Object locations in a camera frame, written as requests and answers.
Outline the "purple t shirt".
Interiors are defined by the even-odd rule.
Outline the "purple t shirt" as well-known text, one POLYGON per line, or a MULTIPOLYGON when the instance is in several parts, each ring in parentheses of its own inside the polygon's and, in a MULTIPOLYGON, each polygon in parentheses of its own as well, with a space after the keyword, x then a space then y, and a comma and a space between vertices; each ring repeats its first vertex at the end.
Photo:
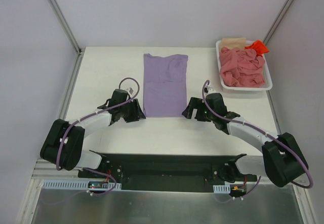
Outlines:
POLYGON ((187 105, 187 55, 144 54, 143 107, 146 117, 180 117, 187 105))

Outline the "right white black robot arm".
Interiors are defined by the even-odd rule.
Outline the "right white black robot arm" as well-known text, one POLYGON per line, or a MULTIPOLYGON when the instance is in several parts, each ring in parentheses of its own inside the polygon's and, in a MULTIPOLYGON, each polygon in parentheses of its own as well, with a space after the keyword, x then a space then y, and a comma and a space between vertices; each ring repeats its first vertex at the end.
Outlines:
POLYGON ((242 154, 234 165, 228 167, 228 176, 239 181, 246 173, 264 175, 277 187, 295 184, 305 189, 313 187, 309 167, 296 139, 290 133, 281 135, 261 129, 235 112, 227 110, 220 93, 206 94, 203 98, 192 97, 182 115, 197 121, 212 122, 216 129, 237 137, 262 153, 263 162, 255 161, 242 154))

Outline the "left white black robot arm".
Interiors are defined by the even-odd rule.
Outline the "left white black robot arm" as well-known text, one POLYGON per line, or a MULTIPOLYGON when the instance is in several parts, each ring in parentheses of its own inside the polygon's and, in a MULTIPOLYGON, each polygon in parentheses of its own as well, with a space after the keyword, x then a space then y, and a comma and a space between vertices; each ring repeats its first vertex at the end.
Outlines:
POLYGON ((85 167, 94 177, 104 177, 107 166, 102 162, 102 156, 83 150, 84 139, 120 119, 130 123, 145 118, 138 100, 131 97, 130 88, 115 89, 111 98, 89 115, 72 122, 55 120, 40 150, 40 157, 55 164, 59 170, 85 167))

